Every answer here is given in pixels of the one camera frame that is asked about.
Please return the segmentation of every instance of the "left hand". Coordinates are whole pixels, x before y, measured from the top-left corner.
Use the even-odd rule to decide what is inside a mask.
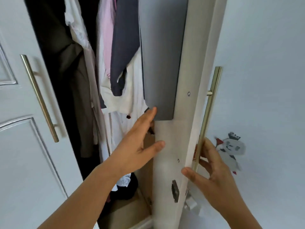
[[[142,168],[151,158],[165,147],[164,141],[157,141],[147,149],[143,149],[143,140],[150,123],[157,113],[157,108],[149,109],[135,122],[131,130],[105,161],[114,165],[118,177]]]

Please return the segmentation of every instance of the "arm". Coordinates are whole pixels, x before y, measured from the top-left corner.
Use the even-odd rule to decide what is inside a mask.
[[[145,150],[142,148],[145,134],[156,112],[157,109],[153,108],[143,114],[112,155],[97,166],[38,229],[92,229],[119,178],[140,169],[164,148],[164,141],[158,141]]]
[[[201,190],[232,229],[262,229],[243,201],[230,169],[209,139],[204,140],[201,151],[201,156],[207,158],[208,162],[200,159],[199,163],[208,171],[210,178],[188,167],[181,170],[182,174]]]

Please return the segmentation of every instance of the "hand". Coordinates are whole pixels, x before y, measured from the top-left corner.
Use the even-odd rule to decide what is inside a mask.
[[[208,162],[200,159],[199,164],[208,171],[209,179],[188,167],[181,170],[182,174],[201,190],[211,206],[224,218],[248,210],[229,167],[222,161],[215,146],[207,138],[203,142],[201,157],[208,159]]]
[[[143,149],[143,140],[157,108],[149,109],[135,122],[111,156],[105,161],[114,165],[118,178],[143,167],[151,158],[165,147],[164,141],[157,141]]]

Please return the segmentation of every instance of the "gold door handle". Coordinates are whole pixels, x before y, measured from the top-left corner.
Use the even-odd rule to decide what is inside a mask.
[[[193,164],[193,170],[195,170],[195,171],[197,171],[197,168],[198,168],[200,153],[201,153],[201,147],[202,147],[202,144],[203,144],[204,137],[207,133],[208,124],[209,124],[209,120],[210,120],[210,117],[211,117],[212,106],[213,106],[213,103],[214,103],[214,97],[215,97],[215,93],[217,91],[221,71],[222,71],[221,66],[215,67],[215,71],[214,71],[214,75],[213,75],[213,79],[212,79],[212,84],[211,84],[211,89],[207,93],[208,102],[207,102],[206,110],[204,112],[204,117],[203,117],[203,122],[202,122],[202,126],[201,126],[198,146],[197,146],[197,150],[196,150],[196,155],[195,155],[196,162]]]
[[[35,76],[34,76],[34,73],[33,73],[33,70],[32,70],[32,68],[31,68],[31,65],[30,65],[30,63],[29,63],[29,60],[28,60],[28,58],[27,58],[26,55],[20,55],[20,56],[21,56],[21,59],[22,59],[22,61],[23,61],[24,66],[25,66],[25,70],[27,71],[27,75],[29,76],[29,79],[30,79],[30,81],[31,81],[31,83],[32,83],[32,86],[33,86],[33,88],[34,88],[34,92],[35,92],[35,94],[36,94],[36,97],[37,97],[37,99],[38,99],[38,102],[39,102],[39,104],[40,104],[40,107],[41,107],[41,109],[42,109],[42,112],[43,112],[43,114],[44,114],[45,120],[46,120],[46,122],[47,122],[47,124],[48,124],[48,126],[49,126],[49,129],[50,129],[50,131],[51,131],[51,134],[52,134],[52,137],[53,137],[53,139],[54,139],[54,142],[59,142],[57,133],[56,133],[56,131],[55,131],[55,127],[54,127],[54,125],[53,125],[53,123],[52,123],[52,120],[51,120],[51,118],[50,118],[50,114],[49,114],[49,112],[48,112],[48,109],[47,109],[47,107],[46,107],[46,105],[45,105],[45,103],[44,103],[43,97],[42,97],[42,95],[41,95],[39,86],[38,86],[38,84],[37,84],[37,82],[36,82],[36,78],[35,78]]]

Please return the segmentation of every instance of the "snowman sticker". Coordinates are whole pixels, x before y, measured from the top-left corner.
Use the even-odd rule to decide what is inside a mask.
[[[235,157],[245,154],[246,146],[243,142],[239,141],[240,136],[237,136],[233,132],[230,132],[228,136],[229,138],[224,140],[215,138],[216,150],[219,152],[224,163],[236,175],[236,171],[240,171],[241,167]]]

